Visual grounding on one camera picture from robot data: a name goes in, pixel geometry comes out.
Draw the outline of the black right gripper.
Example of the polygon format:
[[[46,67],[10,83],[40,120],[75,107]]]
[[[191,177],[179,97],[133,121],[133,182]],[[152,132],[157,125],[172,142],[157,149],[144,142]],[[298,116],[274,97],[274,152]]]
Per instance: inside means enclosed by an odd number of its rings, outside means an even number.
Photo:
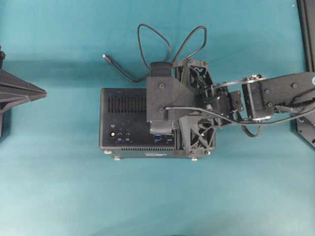
[[[170,63],[152,62],[151,77],[170,77]],[[229,92],[226,86],[215,85],[207,62],[183,59],[173,63],[176,79],[192,92],[192,98],[181,92],[176,107],[184,107],[176,131],[175,155],[209,155],[216,147],[216,130],[231,124],[233,115],[243,110],[240,91]],[[150,133],[172,133],[172,122],[150,121]]]

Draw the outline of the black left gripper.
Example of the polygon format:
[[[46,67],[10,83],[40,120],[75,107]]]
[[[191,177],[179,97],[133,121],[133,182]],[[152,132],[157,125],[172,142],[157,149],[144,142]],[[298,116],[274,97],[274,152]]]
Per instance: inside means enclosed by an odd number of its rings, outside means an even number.
[[[47,92],[3,70],[5,52],[0,51],[0,136],[3,133],[4,113],[9,109],[47,96]]]

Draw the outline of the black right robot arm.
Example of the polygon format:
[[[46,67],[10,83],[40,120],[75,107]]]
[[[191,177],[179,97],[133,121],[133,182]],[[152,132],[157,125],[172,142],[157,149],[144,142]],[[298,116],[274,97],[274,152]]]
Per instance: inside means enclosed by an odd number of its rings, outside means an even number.
[[[240,80],[241,90],[215,84],[203,60],[153,62],[147,78],[147,122],[152,134],[174,134],[174,155],[196,160],[216,147],[216,131],[239,125],[250,137],[289,113],[298,134],[315,143],[315,75],[295,73]]]

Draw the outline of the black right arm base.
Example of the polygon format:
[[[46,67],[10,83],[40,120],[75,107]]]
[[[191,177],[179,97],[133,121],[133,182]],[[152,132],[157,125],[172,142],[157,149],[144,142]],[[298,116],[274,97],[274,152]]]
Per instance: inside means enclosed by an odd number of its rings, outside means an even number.
[[[309,146],[315,148],[315,113],[291,121],[291,130]]]

